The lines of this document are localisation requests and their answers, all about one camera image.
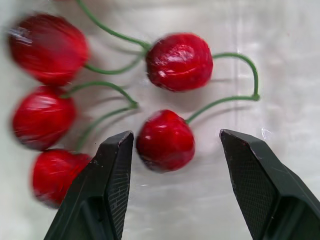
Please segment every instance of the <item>cherry stem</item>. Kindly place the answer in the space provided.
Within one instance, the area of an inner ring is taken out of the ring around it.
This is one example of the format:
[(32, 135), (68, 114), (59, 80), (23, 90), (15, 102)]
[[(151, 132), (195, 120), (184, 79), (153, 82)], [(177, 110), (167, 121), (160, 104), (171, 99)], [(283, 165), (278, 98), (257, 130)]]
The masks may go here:
[(89, 69), (92, 72), (98, 73), (98, 74), (105, 74), (105, 75), (123, 74), (123, 73), (129, 71), (130, 69), (132, 69), (134, 66), (136, 66), (140, 62), (140, 60), (145, 56), (145, 53), (146, 53), (146, 51), (143, 50), (139, 54), (139, 56), (134, 61), (132, 61), (129, 65), (127, 65), (127, 66), (125, 66), (123, 68), (117, 69), (117, 70), (103, 70), (103, 69), (100, 69), (98, 67), (91, 66), (88, 63), (85, 65), (85, 68)]
[(91, 87), (91, 86), (110, 87), (110, 88), (118, 91), (119, 93), (121, 93), (131, 103), (131, 105), (130, 105), (131, 108), (133, 108), (133, 109), (138, 108), (138, 103), (136, 101), (134, 101), (132, 99), (132, 97), (125, 90), (123, 90), (120, 86), (115, 85), (111, 82), (107, 82), (107, 81), (91, 81), (91, 82), (86, 82), (86, 83), (74, 86), (67, 93), (61, 95), (60, 98), (62, 98), (62, 99), (70, 98), (73, 93), (75, 93), (81, 89)]
[(76, 144), (76, 148), (75, 148), (75, 153), (78, 154), (81, 152), (81, 149), (83, 148), (89, 134), (91, 133), (91, 131), (98, 125), (100, 124), (102, 121), (104, 121), (105, 119), (109, 118), (109, 117), (112, 117), (116, 114), (120, 114), (120, 113), (123, 113), (125, 111), (129, 111), (129, 110), (132, 110), (132, 109), (135, 109), (135, 107), (124, 107), (124, 108), (120, 108), (118, 110), (114, 110), (112, 112), (109, 112), (103, 116), (101, 116), (100, 118), (98, 118), (97, 120), (95, 120), (93, 123), (91, 123), (87, 128), (86, 130), (82, 133), (82, 135), (80, 136), (77, 144)]
[(112, 29), (110, 29), (109, 27), (107, 27), (106, 25), (102, 24), (100, 21), (98, 21), (96, 19), (96, 17), (89, 11), (89, 9), (86, 7), (86, 5), (84, 4), (84, 2), (82, 0), (76, 0), (76, 2), (78, 3), (79, 7), (84, 11), (84, 13), (91, 19), (91, 21), (93, 21), (99, 28), (101, 28), (102, 30), (106, 31), (107, 33), (111, 34), (112, 36), (115, 36), (119, 39), (123, 39), (126, 40), (128, 42), (131, 42), (133, 44), (138, 44), (141, 47), (143, 47), (145, 50), (150, 49), (151, 45), (148, 42), (136, 39), (134, 37), (130, 37), (130, 36), (126, 36), (124, 34), (121, 34), (119, 32), (113, 31)]
[(252, 69), (253, 80), (254, 80), (253, 95), (258, 95), (259, 77), (258, 77), (257, 68), (256, 68), (255, 64), (253, 63), (253, 61), (250, 58), (248, 58), (247, 56), (242, 55), (240, 53), (236, 53), (236, 52), (222, 52), (222, 53), (212, 55), (213, 59), (220, 59), (220, 58), (225, 58), (225, 57), (232, 57), (232, 58), (241, 59), (241, 60), (245, 61), (250, 66), (250, 68)]
[(225, 58), (225, 57), (233, 57), (233, 58), (238, 58), (241, 60), (244, 60), (252, 69), (253, 72), (253, 79), (254, 79), (254, 88), (253, 88), (253, 94), (251, 96), (229, 96), (225, 97), (219, 100), (216, 100), (214, 102), (209, 103), (208, 105), (204, 106), (201, 108), (199, 111), (195, 112), (193, 115), (191, 115), (185, 122), (187, 124), (190, 124), (192, 120), (194, 120), (196, 117), (198, 117), (200, 114), (203, 112), (207, 111), (208, 109), (212, 108), (213, 106), (216, 106), (218, 104), (226, 103), (226, 102), (232, 102), (232, 101), (259, 101), (260, 100), (260, 95), (258, 94), (259, 90), (259, 77), (258, 77), (258, 72), (255, 64), (246, 56), (239, 54), (239, 53), (233, 53), (233, 52), (224, 52), (224, 53), (219, 53), (219, 54), (213, 54), (212, 58), (213, 59), (218, 59), (218, 58)]

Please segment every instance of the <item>white tablecloth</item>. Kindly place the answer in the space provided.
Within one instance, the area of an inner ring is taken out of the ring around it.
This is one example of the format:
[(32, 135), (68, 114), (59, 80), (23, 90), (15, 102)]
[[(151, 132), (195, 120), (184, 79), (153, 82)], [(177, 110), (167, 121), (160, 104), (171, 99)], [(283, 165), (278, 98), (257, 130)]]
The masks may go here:
[[(219, 130), (227, 128), (265, 139), (279, 159), (320, 197), (320, 1), (319, 0), (87, 0), (90, 9), (114, 30), (154, 42), (171, 32), (194, 32), (213, 53), (239, 52), (254, 60), (261, 101), (219, 105), (191, 123), (196, 156), (185, 168), (157, 174), (134, 151), (125, 240), (249, 240), (250, 233), (233, 194)], [(60, 13), (90, 43), (91, 63), (115, 69), (139, 50), (92, 24), (73, 0), (0, 1), (0, 240), (41, 240), (56, 213), (35, 201), (30, 170), (38, 154), (13, 139), (10, 116), (15, 104), (38, 83), (8, 57), (6, 31), (32, 9)], [(94, 155), (107, 137), (139, 130), (153, 112), (169, 108), (187, 118), (203, 105), (235, 94), (250, 94), (250, 68), (235, 59), (217, 59), (204, 88), (172, 93), (153, 86), (145, 63), (119, 76), (83, 70), (75, 83), (105, 80), (125, 86), (141, 111), (106, 120), (85, 149)], [(126, 104), (103, 87), (75, 96), (82, 116), (60, 146), (72, 149), (86, 124)]]

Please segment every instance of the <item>cherry pair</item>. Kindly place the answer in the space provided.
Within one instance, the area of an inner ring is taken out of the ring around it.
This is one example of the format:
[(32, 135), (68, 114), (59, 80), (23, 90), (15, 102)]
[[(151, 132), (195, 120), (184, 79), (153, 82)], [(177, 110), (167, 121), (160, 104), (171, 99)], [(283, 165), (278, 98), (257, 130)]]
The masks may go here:
[(85, 36), (64, 18), (47, 13), (35, 13), (19, 21), (10, 29), (8, 43), (13, 60), (50, 86), (65, 86), (85, 65), (101, 74), (120, 74), (137, 64), (145, 53), (150, 81), (170, 91), (202, 87), (210, 80), (213, 70), (208, 44), (192, 33), (168, 35), (152, 48), (141, 43), (141, 54), (122, 70), (97, 69), (86, 64), (89, 47)]
[[(66, 134), (76, 119), (77, 110), (71, 94), (94, 85), (117, 90), (129, 100), (130, 106), (94, 121), (79, 139), (75, 153), (64, 149), (48, 150)], [(12, 129), (24, 146), (44, 151), (37, 157), (33, 168), (35, 196), (51, 206), (59, 206), (73, 179), (91, 160), (90, 156), (79, 153), (91, 130), (104, 119), (137, 107), (137, 103), (123, 89), (110, 82), (93, 81), (77, 85), (68, 92), (55, 86), (39, 86), (27, 95), (14, 112)]]

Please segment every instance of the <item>artificial cherry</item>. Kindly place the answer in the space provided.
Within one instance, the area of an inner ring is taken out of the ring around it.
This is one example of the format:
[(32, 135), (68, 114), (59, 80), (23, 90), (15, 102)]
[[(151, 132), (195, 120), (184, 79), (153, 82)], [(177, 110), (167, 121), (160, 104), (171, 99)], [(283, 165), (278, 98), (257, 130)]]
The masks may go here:
[(162, 38), (148, 51), (145, 60), (150, 81), (173, 92), (205, 86), (214, 67), (208, 44), (193, 33)]
[(89, 57), (85, 36), (64, 18), (35, 13), (8, 36), (13, 60), (45, 85), (64, 86)]
[(91, 159), (87, 154), (72, 154), (64, 149), (42, 152), (32, 171), (34, 196), (49, 206), (59, 207), (73, 180)]
[(194, 157), (195, 139), (183, 118), (173, 111), (161, 110), (142, 126), (136, 149), (150, 169), (175, 171)]
[(19, 142), (34, 150), (46, 150), (55, 144), (76, 119), (72, 98), (58, 87), (40, 86), (26, 96), (15, 110), (12, 129)]

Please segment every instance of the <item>cherry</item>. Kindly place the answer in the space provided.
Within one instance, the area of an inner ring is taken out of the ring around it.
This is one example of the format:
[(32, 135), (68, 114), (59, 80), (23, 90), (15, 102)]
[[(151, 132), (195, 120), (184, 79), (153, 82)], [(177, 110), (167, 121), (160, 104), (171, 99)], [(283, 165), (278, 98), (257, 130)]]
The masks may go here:
[(185, 120), (166, 109), (157, 111), (144, 123), (136, 149), (148, 168), (175, 171), (194, 157), (195, 140)]
[(12, 129), (19, 142), (43, 151), (55, 144), (70, 128), (77, 110), (72, 98), (58, 87), (40, 86), (27, 95), (15, 110)]
[(64, 86), (88, 60), (85, 36), (64, 18), (36, 13), (11, 27), (13, 60), (45, 85)]
[(59, 207), (73, 180), (91, 159), (87, 154), (72, 154), (64, 149), (42, 152), (32, 171), (35, 197), (51, 207)]
[(208, 44), (193, 33), (162, 38), (148, 51), (145, 60), (150, 81), (173, 92), (205, 86), (214, 67)]

